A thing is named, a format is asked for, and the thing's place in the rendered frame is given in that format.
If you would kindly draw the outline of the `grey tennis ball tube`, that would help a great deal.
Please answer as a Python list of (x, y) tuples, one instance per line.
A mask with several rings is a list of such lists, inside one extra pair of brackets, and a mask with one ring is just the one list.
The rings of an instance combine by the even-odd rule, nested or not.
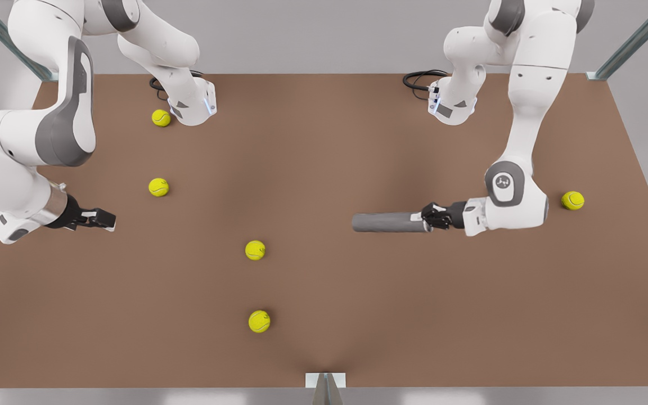
[(355, 232), (427, 233), (432, 232), (419, 212), (357, 213), (352, 218)]

